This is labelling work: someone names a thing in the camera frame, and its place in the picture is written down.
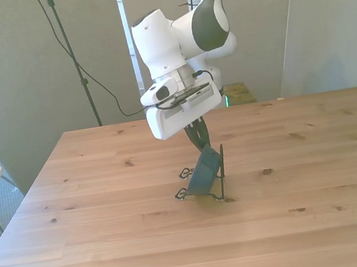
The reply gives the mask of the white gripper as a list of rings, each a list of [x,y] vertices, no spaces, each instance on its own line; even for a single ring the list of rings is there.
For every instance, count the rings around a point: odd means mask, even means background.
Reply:
[[[202,151],[205,145],[211,145],[211,141],[206,122],[201,117],[216,108],[222,96],[212,73],[200,72],[195,76],[194,85],[183,91],[178,91],[175,78],[155,83],[142,101],[148,107],[146,119],[156,139],[166,140],[184,128],[191,143]],[[190,125],[193,121],[198,126]]]

